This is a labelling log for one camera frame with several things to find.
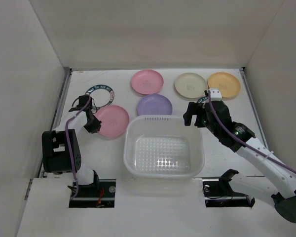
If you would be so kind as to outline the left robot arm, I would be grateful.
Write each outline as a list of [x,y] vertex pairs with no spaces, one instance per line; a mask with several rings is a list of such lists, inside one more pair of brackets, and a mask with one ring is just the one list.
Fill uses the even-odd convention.
[[70,186],[72,197],[79,192],[78,171],[82,165],[81,152],[77,135],[85,129],[88,133],[98,133],[102,122],[93,114],[93,98],[89,94],[79,96],[74,100],[76,106],[69,109],[65,121],[56,128],[42,134],[42,161],[44,171],[60,175],[71,173],[73,185]]

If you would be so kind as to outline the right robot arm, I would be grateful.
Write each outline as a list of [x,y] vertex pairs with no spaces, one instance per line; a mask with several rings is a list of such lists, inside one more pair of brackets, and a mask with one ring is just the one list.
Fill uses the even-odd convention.
[[186,126],[196,116],[195,126],[207,128],[218,141],[261,172],[275,187],[265,190],[260,199],[275,208],[280,216],[296,223],[296,170],[282,163],[247,126],[232,121],[223,101],[190,102],[183,118]]

